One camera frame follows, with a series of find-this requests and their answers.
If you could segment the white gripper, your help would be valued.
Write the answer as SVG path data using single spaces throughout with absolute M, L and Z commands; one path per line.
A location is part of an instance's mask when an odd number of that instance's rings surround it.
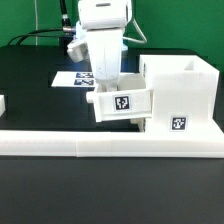
M 121 70 L 123 31 L 90 30 L 86 34 L 91 68 L 98 84 L 117 84 Z

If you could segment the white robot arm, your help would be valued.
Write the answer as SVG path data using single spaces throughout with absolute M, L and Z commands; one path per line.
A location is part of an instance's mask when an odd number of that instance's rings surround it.
M 132 18 L 131 0 L 80 0 L 78 25 L 85 35 L 69 43 L 74 62 L 89 54 L 98 84 L 116 85 L 121 70 L 122 38 Z

